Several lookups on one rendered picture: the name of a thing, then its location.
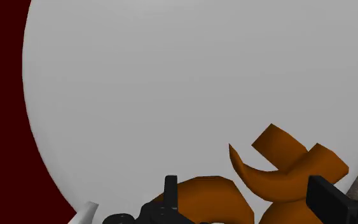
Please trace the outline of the small white pointed piece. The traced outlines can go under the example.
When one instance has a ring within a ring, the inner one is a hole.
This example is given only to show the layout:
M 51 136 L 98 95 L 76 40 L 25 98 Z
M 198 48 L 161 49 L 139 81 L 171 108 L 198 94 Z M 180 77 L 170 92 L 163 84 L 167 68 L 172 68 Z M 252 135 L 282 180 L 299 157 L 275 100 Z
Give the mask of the small white pointed piece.
M 86 202 L 67 224 L 92 224 L 98 206 L 97 203 Z

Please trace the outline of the orange-brown curved figure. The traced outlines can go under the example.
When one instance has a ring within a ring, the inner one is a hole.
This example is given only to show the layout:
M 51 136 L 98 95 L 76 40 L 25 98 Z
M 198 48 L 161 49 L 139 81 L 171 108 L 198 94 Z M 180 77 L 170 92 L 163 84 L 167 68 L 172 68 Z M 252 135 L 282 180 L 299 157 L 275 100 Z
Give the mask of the orange-brown curved figure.
M 271 124 L 252 147 L 275 166 L 255 169 L 229 147 L 231 164 L 252 193 L 271 203 L 259 223 L 233 181 L 200 176 L 178 184 L 178 211 L 195 224 L 322 224 L 306 206 L 308 178 L 319 175 L 335 184 L 349 172 L 333 151 L 317 143 L 306 149 L 290 134 Z

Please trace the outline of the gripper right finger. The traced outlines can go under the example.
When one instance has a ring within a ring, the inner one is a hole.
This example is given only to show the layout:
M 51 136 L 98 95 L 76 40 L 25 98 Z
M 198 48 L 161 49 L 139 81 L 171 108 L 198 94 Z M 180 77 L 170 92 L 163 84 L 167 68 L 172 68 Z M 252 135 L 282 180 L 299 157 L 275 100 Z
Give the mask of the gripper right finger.
M 347 197 L 322 176 L 309 176 L 306 205 L 323 224 L 358 224 L 358 200 Z

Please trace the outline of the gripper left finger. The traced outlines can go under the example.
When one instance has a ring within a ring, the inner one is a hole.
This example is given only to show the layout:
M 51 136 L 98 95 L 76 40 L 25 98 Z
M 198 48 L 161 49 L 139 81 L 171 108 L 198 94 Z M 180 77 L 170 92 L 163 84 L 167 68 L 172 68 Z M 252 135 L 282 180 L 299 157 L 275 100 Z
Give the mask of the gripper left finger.
M 102 224 L 195 224 L 178 211 L 177 176 L 168 175 L 164 181 L 162 201 L 150 201 L 141 207 L 138 218 L 130 214 L 112 214 Z

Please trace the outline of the white round table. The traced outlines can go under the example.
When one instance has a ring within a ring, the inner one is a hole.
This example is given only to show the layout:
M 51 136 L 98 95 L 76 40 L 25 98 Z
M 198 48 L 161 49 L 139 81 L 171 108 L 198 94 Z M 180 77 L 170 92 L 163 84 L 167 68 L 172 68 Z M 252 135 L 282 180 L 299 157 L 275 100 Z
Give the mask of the white round table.
M 255 218 L 269 203 L 231 166 L 274 124 L 358 175 L 358 0 L 31 0 L 23 47 L 31 130 L 92 224 L 139 214 L 164 178 L 223 176 Z

